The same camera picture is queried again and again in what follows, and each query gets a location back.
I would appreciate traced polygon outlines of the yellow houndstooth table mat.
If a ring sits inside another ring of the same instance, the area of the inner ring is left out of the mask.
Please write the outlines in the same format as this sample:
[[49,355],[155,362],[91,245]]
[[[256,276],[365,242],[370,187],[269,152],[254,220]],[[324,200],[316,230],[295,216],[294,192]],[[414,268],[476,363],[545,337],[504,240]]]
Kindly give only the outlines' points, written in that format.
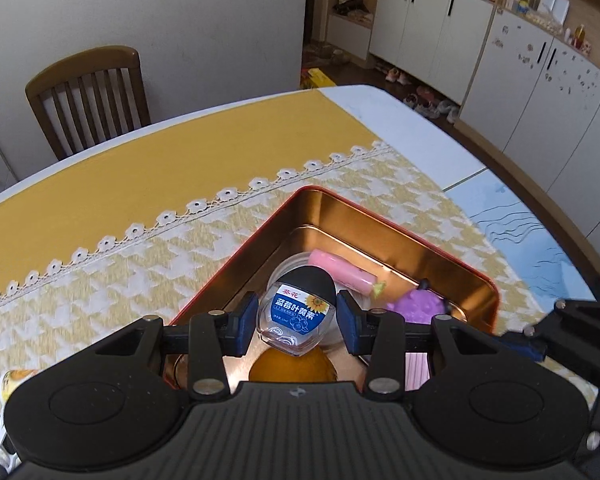
[[0,378],[145,314],[174,318],[303,185],[486,274],[499,330],[537,320],[554,298],[588,298],[557,249],[530,244],[523,264],[498,249],[518,202],[503,190],[486,202],[488,180],[445,132],[370,86],[219,106],[99,145],[0,194]]

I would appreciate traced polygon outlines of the round tin with lid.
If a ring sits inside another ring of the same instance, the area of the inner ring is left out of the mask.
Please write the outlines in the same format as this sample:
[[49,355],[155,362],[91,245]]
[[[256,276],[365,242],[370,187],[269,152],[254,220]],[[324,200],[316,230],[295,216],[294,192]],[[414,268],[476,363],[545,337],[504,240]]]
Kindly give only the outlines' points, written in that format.
[[337,295],[348,292],[368,308],[384,288],[379,278],[321,249],[299,252],[273,271],[260,299],[257,330],[270,347],[303,356],[340,344]]

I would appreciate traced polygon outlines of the orange fruit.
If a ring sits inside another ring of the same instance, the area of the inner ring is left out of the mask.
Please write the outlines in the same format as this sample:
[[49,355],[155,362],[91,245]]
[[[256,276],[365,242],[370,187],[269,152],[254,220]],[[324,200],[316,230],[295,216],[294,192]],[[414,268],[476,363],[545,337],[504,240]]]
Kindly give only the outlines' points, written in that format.
[[336,382],[337,372],[332,361],[321,348],[314,348],[303,356],[269,348],[252,364],[250,382]]

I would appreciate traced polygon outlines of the white yellow supplement bottle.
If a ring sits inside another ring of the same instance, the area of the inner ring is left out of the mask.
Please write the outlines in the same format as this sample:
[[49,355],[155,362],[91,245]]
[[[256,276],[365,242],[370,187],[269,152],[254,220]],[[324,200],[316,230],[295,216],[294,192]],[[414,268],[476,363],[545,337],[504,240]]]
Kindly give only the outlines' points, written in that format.
[[38,374],[38,370],[6,370],[0,378],[0,400],[5,404],[12,393],[24,382]]

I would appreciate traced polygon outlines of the purple spiky toy figure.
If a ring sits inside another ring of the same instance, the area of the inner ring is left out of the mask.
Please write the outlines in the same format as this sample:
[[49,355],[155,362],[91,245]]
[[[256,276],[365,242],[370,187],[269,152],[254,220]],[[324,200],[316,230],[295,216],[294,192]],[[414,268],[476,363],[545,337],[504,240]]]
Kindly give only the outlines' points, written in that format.
[[388,311],[400,314],[407,323],[430,324],[438,315],[449,314],[449,301],[438,296],[428,280],[422,280],[396,301],[386,305]]

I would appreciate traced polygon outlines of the red square metal tin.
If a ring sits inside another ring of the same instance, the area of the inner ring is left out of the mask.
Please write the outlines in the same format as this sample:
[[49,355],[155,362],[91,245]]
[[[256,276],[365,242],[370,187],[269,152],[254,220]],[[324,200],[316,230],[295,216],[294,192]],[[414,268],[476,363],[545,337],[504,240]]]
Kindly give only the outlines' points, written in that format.
[[234,310],[298,266],[318,266],[363,310],[393,310],[415,322],[445,312],[476,330],[495,327],[500,295],[483,274],[415,234],[317,186],[292,194],[205,284],[174,322]]

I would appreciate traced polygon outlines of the clear blue label bottle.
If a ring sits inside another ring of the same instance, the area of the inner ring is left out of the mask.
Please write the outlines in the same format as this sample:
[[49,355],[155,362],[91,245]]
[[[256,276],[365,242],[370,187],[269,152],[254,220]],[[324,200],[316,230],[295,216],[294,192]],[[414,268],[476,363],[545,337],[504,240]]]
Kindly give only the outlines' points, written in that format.
[[303,356],[329,331],[336,311],[336,286],[317,266],[298,266],[283,274],[259,302],[257,331],[268,346]]

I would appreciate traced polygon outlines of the wooden slatted chair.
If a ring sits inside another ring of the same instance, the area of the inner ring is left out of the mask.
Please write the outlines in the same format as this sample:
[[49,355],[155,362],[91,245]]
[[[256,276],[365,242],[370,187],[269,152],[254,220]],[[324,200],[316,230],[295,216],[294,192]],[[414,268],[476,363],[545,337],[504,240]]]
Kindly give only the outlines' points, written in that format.
[[27,83],[26,97],[59,160],[151,124],[140,54],[131,47],[63,58]]

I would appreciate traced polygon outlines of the pink tube candy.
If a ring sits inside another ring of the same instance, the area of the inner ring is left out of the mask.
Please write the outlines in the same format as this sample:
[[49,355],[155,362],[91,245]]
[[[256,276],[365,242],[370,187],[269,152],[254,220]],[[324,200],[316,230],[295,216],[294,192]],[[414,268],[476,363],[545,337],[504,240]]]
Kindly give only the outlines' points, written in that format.
[[386,287],[386,283],[376,275],[321,249],[313,249],[310,252],[308,263],[310,266],[323,269],[341,286],[352,289],[365,297],[377,298]]

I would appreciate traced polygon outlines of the white wall cabinet unit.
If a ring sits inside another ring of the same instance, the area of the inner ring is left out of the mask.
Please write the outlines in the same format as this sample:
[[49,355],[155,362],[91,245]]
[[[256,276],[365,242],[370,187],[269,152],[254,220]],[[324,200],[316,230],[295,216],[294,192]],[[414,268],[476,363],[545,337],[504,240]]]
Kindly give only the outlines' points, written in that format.
[[457,127],[600,271],[600,0],[326,0],[321,36],[460,108]]

